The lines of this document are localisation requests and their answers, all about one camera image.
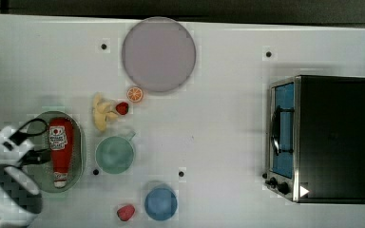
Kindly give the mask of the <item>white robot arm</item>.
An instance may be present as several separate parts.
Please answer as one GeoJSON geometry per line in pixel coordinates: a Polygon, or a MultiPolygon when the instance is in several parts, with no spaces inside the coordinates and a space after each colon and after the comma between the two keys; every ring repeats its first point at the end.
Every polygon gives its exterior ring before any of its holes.
{"type": "Polygon", "coordinates": [[[23,170],[49,161],[49,151],[36,150],[29,135],[13,126],[0,130],[0,228],[29,226],[42,212],[36,181],[23,170]]]}

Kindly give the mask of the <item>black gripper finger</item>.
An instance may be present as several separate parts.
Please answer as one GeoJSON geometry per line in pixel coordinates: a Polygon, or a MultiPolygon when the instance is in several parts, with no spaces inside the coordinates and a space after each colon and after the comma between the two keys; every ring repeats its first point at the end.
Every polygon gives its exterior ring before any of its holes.
{"type": "Polygon", "coordinates": [[[48,149],[31,150],[20,161],[21,165],[44,164],[51,160],[50,151],[48,149]]]}

